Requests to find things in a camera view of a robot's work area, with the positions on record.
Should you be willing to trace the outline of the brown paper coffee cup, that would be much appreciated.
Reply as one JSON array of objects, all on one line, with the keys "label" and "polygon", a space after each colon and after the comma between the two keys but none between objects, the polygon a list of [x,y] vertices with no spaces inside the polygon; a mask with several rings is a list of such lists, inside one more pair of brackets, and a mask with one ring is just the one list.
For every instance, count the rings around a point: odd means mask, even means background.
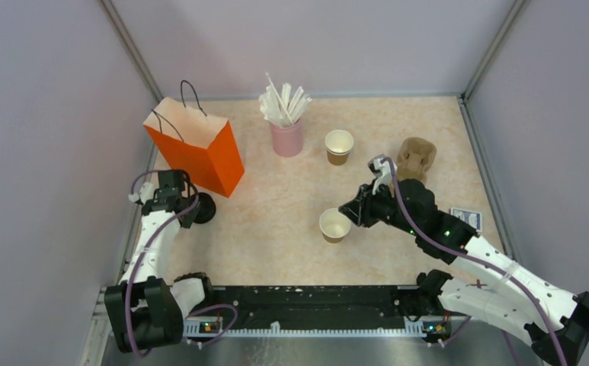
[{"label": "brown paper coffee cup", "polygon": [[339,243],[350,232],[352,222],[339,209],[325,210],[319,217],[319,229],[326,242]]}]

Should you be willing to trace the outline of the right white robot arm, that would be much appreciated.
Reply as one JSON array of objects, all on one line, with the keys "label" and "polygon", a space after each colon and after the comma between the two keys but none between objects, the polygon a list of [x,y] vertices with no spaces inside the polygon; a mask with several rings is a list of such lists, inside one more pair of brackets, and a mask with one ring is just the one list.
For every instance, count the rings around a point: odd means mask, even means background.
[{"label": "right white robot arm", "polygon": [[589,292],[562,290],[497,250],[461,219],[439,210],[434,193],[415,179],[400,181],[402,197],[374,183],[339,207],[356,226],[382,222],[412,234],[427,255],[467,271],[483,287],[434,269],[418,275],[418,305],[485,321],[526,343],[550,365],[576,365],[589,343]]}]

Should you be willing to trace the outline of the orange paper bag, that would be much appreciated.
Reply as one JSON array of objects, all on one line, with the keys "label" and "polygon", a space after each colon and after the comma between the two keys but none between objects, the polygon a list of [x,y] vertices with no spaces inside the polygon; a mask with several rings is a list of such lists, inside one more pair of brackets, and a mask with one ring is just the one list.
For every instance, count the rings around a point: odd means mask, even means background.
[{"label": "orange paper bag", "polygon": [[206,112],[195,87],[181,80],[179,101],[163,98],[142,126],[172,169],[198,187],[231,197],[245,173],[230,121]]}]

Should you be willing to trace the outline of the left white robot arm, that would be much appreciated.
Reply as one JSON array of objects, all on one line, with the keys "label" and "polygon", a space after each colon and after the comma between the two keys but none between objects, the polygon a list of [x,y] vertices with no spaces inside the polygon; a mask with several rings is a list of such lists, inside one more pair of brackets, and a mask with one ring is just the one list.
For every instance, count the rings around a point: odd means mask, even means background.
[{"label": "left white robot arm", "polygon": [[119,283],[104,294],[118,349],[141,358],[153,348],[179,343],[189,312],[206,315],[216,302],[203,273],[181,279],[176,291],[164,279],[178,232],[211,220],[213,199],[198,192],[185,170],[156,173],[157,185],[146,182],[129,195],[141,207],[139,238]]}]

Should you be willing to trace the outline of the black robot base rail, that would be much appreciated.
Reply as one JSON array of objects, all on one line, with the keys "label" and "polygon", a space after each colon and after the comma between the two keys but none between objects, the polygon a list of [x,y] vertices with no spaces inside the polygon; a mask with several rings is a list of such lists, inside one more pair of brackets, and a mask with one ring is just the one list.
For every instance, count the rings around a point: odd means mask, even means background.
[{"label": "black robot base rail", "polygon": [[447,339],[458,316],[412,285],[226,286],[208,291],[188,337],[400,336]]}]

